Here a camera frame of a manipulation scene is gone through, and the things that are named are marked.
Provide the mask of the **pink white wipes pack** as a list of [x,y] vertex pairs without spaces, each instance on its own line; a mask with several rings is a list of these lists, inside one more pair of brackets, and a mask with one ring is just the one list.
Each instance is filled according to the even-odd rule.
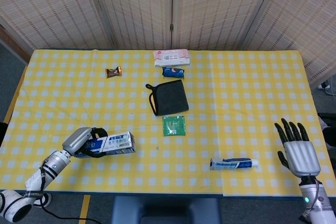
[[154,65],[159,67],[189,65],[187,49],[157,50],[153,52]]

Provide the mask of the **brown candy wrapper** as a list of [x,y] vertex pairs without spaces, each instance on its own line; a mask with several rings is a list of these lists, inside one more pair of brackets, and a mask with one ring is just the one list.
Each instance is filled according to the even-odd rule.
[[117,66],[115,69],[106,69],[106,78],[112,78],[116,76],[122,76],[122,69]]

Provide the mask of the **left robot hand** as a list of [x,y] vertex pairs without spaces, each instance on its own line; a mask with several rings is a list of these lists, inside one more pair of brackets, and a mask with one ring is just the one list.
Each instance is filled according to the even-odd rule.
[[107,137],[105,129],[97,127],[81,127],[75,130],[62,144],[62,149],[67,151],[71,156],[101,158],[106,156],[106,152],[93,151],[91,142],[96,141],[98,137]]

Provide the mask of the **blue white toothpaste box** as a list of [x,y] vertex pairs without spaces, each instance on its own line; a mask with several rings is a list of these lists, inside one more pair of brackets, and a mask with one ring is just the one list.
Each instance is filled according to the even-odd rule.
[[130,132],[125,132],[87,140],[78,157],[101,158],[135,152],[134,136]]

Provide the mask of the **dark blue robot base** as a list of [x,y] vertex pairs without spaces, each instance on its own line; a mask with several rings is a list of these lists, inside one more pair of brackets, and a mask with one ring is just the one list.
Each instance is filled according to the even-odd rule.
[[111,224],[222,224],[217,198],[116,196]]

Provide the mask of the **blue snack packet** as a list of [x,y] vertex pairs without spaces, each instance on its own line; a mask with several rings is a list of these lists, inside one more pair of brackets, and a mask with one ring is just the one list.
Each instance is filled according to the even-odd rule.
[[184,78],[184,69],[162,67],[162,76],[170,78]]

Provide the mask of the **green sachet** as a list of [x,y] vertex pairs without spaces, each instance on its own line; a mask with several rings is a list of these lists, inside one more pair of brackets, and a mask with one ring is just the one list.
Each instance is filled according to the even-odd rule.
[[185,136],[185,118],[182,115],[178,116],[164,116],[163,136]]

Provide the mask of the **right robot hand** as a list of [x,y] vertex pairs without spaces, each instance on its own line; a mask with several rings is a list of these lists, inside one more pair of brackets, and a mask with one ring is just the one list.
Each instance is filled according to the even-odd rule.
[[274,123],[282,142],[283,151],[278,151],[278,158],[293,175],[302,178],[316,177],[321,172],[320,163],[308,133],[301,123],[294,124],[281,119],[282,124]]

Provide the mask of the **woven folding screen panel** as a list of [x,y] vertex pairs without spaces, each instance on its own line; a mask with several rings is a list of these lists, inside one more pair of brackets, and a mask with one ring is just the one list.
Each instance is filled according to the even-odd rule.
[[98,0],[118,49],[169,49],[171,0]]
[[111,47],[96,0],[0,0],[0,24],[28,51]]
[[242,47],[298,50],[316,87],[336,74],[336,0],[263,0]]
[[173,0],[172,47],[234,50],[263,0]]

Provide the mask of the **dark grey folded cloth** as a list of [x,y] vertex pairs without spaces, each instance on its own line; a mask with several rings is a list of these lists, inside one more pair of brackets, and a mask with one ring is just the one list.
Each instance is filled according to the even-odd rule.
[[182,80],[161,83],[157,86],[146,84],[151,90],[149,103],[155,116],[181,113],[189,110]]

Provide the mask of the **white blue toothpaste tube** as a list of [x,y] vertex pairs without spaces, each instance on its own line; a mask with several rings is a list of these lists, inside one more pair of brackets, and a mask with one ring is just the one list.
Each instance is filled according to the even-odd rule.
[[211,158],[209,168],[210,170],[248,169],[258,165],[259,161],[251,158]]

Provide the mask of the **yellow white checked tablecloth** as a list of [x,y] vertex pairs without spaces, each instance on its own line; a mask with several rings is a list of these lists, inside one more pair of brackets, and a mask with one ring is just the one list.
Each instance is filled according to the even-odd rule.
[[[0,147],[0,190],[23,190],[44,158],[76,129],[131,132],[136,152],[74,158],[48,186],[75,193],[300,196],[299,179],[277,156],[274,127],[302,123],[336,194],[316,108],[297,51],[191,51],[184,67],[185,136],[163,136],[148,83],[167,82],[151,51],[36,50]],[[120,66],[122,76],[106,78]],[[211,158],[251,158],[248,169],[210,170]]]

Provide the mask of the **yellow floor tape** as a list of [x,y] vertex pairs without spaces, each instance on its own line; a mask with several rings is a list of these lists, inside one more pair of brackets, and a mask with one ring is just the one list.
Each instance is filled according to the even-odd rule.
[[79,220],[78,224],[86,224],[89,203],[90,203],[90,195],[84,195],[80,212],[81,219]]

